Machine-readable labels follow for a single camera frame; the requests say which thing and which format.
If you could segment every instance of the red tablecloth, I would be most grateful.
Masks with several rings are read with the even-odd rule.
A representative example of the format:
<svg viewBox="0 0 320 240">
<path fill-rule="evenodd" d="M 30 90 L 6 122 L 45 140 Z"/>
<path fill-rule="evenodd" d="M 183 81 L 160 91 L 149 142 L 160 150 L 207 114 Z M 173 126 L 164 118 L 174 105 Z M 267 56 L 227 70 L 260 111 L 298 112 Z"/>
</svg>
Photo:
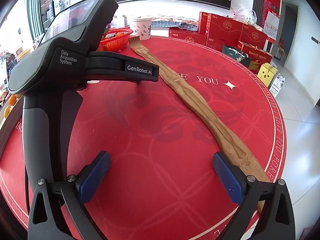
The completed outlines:
<svg viewBox="0 0 320 240">
<path fill-rule="evenodd" d="M 284 121 L 273 96 L 247 68 L 194 43 L 153 37 L 142 44 L 203 95 L 271 181 L 281 176 Z M 128 46 L 121 53 L 140 58 Z M 86 204 L 106 237 L 215 239 L 237 205 L 213 171 L 219 148 L 203 122 L 161 78 L 139 85 L 99 82 L 79 93 L 84 102 L 71 136 L 68 174 L 77 174 L 100 150 L 111 154 L 111 168 Z M 0 187 L 26 226 L 19 123 L 0 160 Z"/>
</svg>

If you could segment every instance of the plastic bag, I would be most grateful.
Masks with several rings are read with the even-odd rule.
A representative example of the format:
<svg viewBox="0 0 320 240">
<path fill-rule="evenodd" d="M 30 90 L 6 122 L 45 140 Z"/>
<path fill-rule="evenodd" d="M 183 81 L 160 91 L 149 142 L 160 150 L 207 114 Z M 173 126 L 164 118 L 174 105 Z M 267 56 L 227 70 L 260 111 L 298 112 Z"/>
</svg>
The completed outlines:
<svg viewBox="0 0 320 240">
<path fill-rule="evenodd" d="M 242 4 L 240 4 L 240 8 L 236 11 L 233 11 L 233 19 L 248 25 L 255 25 L 257 23 L 256 13 Z"/>
</svg>

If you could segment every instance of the red gift box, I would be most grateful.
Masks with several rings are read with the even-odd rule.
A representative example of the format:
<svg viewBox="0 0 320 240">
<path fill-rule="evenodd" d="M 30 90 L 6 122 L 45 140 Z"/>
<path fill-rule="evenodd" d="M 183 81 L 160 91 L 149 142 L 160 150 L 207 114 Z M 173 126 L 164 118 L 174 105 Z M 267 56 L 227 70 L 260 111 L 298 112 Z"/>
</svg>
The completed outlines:
<svg viewBox="0 0 320 240">
<path fill-rule="evenodd" d="M 248 54 L 248 56 L 252 59 L 248 68 L 255 74 L 258 74 L 262 64 L 270 63 L 272 60 L 272 55 L 268 52 L 242 41 L 238 42 L 237 49 Z"/>
<path fill-rule="evenodd" d="M 201 34 L 199 32 L 182 30 L 175 27 L 169 29 L 169 37 L 194 42 L 204 46 L 207 42 L 207 36 L 205 36 L 204 34 Z"/>
<path fill-rule="evenodd" d="M 207 38 L 207 47 L 215 49 L 217 51 L 222 52 L 223 45 L 235 47 L 236 43 L 230 42 L 230 41 L 224 41 L 220 39 L 215 39 L 215 38 Z"/>
<path fill-rule="evenodd" d="M 243 23 L 217 14 L 209 13 L 205 35 L 223 41 L 237 43 L 240 40 Z"/>
<path fill-rule="evenodd" d="M 264 49 L 268 35 L 247 24 L 243 25 L 240 41 Z"/>
<path fill-rule="evenodd" d="M 208 13 L 200 12 L 198 22 L 198 32 L 205 34 L 205 28 L 207 27 Z"/>
</svg>

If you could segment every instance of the red plastic basket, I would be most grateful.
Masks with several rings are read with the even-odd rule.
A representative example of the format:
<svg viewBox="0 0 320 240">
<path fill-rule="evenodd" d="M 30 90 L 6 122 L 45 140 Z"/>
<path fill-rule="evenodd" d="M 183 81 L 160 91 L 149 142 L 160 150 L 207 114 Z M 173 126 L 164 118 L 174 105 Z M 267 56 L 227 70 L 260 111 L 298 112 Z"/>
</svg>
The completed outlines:
<svg viewBox="0 0 320 240">
<path fill-rule="evenodd" d="M 118 32 L 122 32 L 124 33 L 124 35 L 110 38 L 110 37 L 113 37 L 115 33 L 118 33 Z M 131 33 L 133 33 L 133 30 L 130 30 L 129 28 L 110 29 L 104 35 L 105 38 L 110 38 L 110 39 L 100 41 L 100 45 L 97 50 L 117 52 L 123 49 L 128 44 L 128 39 Z"/>
</svg>

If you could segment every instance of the orange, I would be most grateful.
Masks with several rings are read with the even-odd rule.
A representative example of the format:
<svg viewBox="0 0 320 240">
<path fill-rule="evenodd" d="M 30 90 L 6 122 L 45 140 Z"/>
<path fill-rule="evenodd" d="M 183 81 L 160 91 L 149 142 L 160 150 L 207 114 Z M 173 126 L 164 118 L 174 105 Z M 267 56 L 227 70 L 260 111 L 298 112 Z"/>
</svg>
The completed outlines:
<svg viewBox="0 0 320 240">
<path fill-rule="evenodd" d="M 10 106 L 7 106 L 4 110 L 4 118 L 7 118 L 10 113 Z"/>
<path fill-rule="evenodd" d="M 119 32 L 119 33 L 117 33 L 117 34 L 116 34 L 116 36 L 115 36 L 115 37 L 119 37 L 119 36 L 123 36 L 123 35 L 124 35 L 124 33 Z"/>
<path fill-rule="evenodd" d="M 10 96 L 9 98 L 9 105 L 14 106 L 14 104 L 17 102 L 17 98 L 15 95 Z"/>
</svg>

